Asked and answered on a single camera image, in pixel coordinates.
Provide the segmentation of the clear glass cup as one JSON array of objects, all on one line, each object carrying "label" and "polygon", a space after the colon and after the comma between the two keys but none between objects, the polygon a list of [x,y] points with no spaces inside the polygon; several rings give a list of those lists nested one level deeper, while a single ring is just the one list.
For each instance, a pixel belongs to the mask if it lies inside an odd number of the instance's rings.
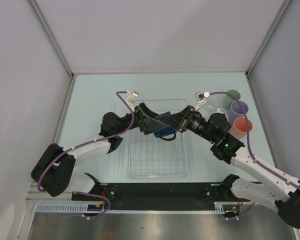
[{"label": "clear glass cup", "polygon": [[211,95],[207,98],[207,107],[206,110],[209,114],[212,114],[214,112],[217,112],[218,110],[221,110],[223,106],[223,100],[222,97],[219,95]]}]

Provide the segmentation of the white ceramic mug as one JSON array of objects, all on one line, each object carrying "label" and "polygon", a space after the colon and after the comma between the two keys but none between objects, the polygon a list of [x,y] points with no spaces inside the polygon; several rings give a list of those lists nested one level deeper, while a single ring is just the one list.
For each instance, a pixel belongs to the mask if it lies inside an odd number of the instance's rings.
[{"label": "white ceramic mug", "polygon": [[221,111],[220,108],[217,108],[216,111],[213,113],[213,115],[217,117],[225,117],[226,119],[228,119],[227,114]]}]

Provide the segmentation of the light green plastic cup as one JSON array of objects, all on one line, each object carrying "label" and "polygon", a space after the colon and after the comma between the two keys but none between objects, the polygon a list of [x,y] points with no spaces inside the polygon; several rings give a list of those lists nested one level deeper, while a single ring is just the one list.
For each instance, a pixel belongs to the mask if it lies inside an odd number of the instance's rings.
[{"label": "light green plastic cup", "polygon": [[228,111],[231,108],[232,103],[241,98],[241,94],[234,89],[228,90],[227,93],[228,94],[225,94],[223,99],[223,108]]}]

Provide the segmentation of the lavender plastic cup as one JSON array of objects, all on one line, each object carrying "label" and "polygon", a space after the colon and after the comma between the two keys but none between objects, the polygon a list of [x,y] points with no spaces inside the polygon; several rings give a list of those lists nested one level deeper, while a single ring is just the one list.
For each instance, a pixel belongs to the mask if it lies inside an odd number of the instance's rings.
[{"label": "lavender plastic cup", "polygon": [[248,105],[239,100],[239,101],[234,101],[229,109],[228,112],[228,122],[232,125],[235,121],[236,118],[238,117],[243,117],[244,113],[247,113],[249,111]]}]

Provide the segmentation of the pink plastic cup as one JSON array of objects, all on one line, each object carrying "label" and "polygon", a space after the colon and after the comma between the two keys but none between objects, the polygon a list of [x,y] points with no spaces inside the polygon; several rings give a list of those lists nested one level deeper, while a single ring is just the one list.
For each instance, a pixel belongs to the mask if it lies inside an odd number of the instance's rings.
[{"label": "pink plastic cup", "polygon": [[234,120],[234,123],[232,125],[232,128],[230,130],[230,134],[235,137],[238,140],[241,140],[244,138],[248,132],[250,132],[253,129],[252,122],[244,116],[237,117]]}]

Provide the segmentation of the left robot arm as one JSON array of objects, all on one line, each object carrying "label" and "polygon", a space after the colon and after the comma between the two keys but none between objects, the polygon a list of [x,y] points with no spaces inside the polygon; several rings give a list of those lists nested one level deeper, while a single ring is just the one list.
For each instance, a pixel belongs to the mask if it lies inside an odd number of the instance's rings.
[{"label": "left robot arm", "polygon": [[96,138],[69,148],[50,144],[31,172],[39,192],[57,197],[65,191],[83,194],[90,200],[100,196],[100,182],[90,173],[75,174],[74,168],[97,156],[110,154],[118,149],[122,135],[138,128],[145,135],[166,129],[163,116],[151,111],[144,103],[120,117],[107,112]]}]

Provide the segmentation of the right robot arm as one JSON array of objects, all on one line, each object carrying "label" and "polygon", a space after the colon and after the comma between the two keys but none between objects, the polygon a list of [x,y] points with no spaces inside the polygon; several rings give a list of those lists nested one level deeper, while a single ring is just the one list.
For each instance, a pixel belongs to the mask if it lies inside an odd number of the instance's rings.
[{"label": "right robot arm", "polygon": [[211,142],[210,150],[217,159],[258,181],[248,183],[236,177],[220,188],[225,200],[232,201],[235,197],[251,200],[276,212],[289,226],[300,229],[300,179],[263,161],[247,144],[231,135],[231,124],[224,113],[215,112],[205,120],[189,105],[160,120],[180,133],[189,130]]}]

